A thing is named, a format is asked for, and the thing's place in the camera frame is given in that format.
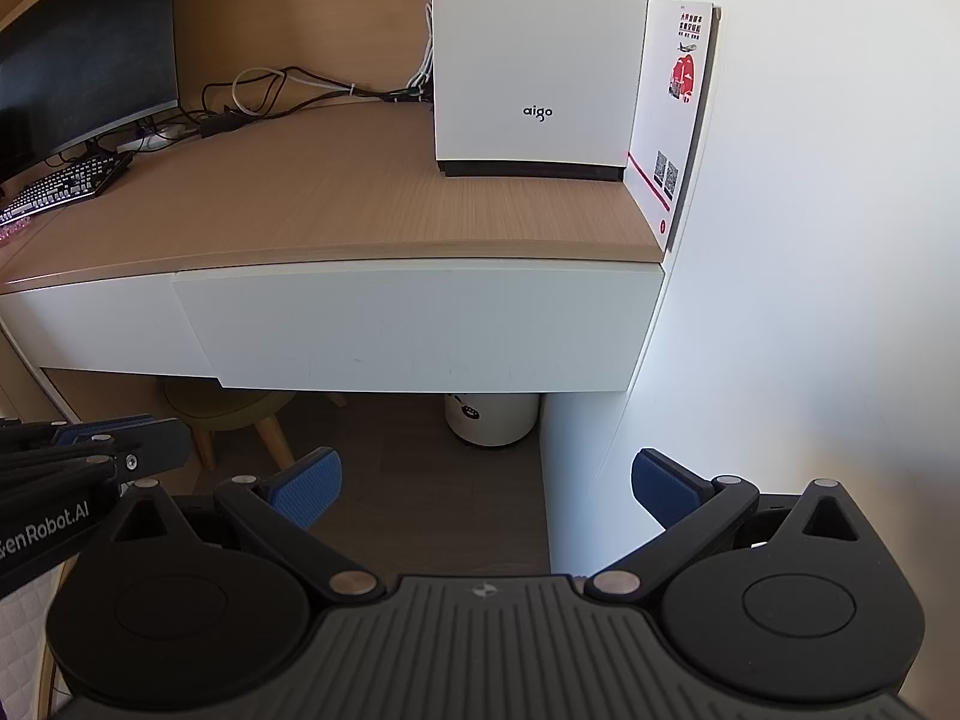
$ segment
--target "chair seat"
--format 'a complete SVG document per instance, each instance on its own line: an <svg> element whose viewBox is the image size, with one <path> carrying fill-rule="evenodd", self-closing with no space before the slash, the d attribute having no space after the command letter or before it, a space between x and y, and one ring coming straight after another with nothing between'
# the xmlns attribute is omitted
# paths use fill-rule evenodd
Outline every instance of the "chair seat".
<svg viewBox="0 0 960 720"><path fill-rule="evenodd" d="M272 416L295 392L276 389L226 389L216 379L163 381L163 394L188 425L208 431L238 430Z"/></svg>

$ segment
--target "metal pin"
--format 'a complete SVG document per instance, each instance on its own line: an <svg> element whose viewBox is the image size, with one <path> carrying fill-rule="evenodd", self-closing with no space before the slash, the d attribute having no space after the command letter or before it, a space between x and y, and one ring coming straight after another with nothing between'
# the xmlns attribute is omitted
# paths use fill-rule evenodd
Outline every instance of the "metal pin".
<svg viewBox="0 0 960 720"><path fill-rule="evenodd" d="M366 571L341 571L330 577L330 589L340 595L366 595L376 588L376 577Z"/></svg>
<svg viewBox="0 0 960 720"><path fill-rule="evenodd" d="M603 571L593 577L593 586L608 595L630 595L640 589L640 577L630 571Z"/></svg>

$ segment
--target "pink object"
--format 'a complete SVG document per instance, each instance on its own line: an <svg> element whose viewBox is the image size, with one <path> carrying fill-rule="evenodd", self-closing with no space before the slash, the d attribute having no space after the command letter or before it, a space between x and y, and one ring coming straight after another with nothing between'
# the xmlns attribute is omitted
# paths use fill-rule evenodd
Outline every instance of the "pink object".
<svg viewBox="0 0 960 720"><path fill-rule="evenodd" d="M30 220L32 217L18 218L16 221L12 221L10 224L4 224L0 227L0 247L7 245L11 238L15 236L20 230L24 227L30 226Z"/></svg>

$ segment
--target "circular pad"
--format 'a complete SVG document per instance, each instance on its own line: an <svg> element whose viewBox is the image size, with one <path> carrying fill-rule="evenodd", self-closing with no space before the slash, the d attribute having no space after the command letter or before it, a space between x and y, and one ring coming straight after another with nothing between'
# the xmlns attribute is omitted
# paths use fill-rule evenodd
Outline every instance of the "circular pad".
<svg viewBox="0 0 960 720"><path fill-rule="evenodd" d="M666 637L702 674L771 701L896 689L923 639L919 604L848 542L817 541L733 550L683 570L661 603Z"/></svg>
<svg viewBox="0 0 960 720"><path fill-rule="evenodd" d="M808 574L781 574L752 584L743 608L760 627L784 637L834 634L853 619L856 605L846 589Z"/></svg>
<svg viewBox="0 0 960 720"><path fill-rule="evenodd" d="M309 608L289 574L168 541L81 556L56 595L47 637L75 693L149 712L203 707L270 679L301 645Z"/></svg>

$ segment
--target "qr code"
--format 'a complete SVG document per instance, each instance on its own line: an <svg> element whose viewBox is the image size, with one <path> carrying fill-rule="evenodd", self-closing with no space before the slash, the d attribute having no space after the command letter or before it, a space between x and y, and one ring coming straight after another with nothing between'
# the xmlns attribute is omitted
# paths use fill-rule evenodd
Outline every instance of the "qr code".
<svg viewBox="0 0 960 720"><path fill-rule="evenodd" d="M666 170L666 157L662 151L656 153L656 167L654 168L654 181L664 186L664 170Z"/></svg>
<svg viewBox="0 0 960 720"><path fill-rule="evenodd" d="M674 190L677 188L677 166L672 162L666 167L666 178L664 178L664 191L669 199L673 199Z"/></svg>

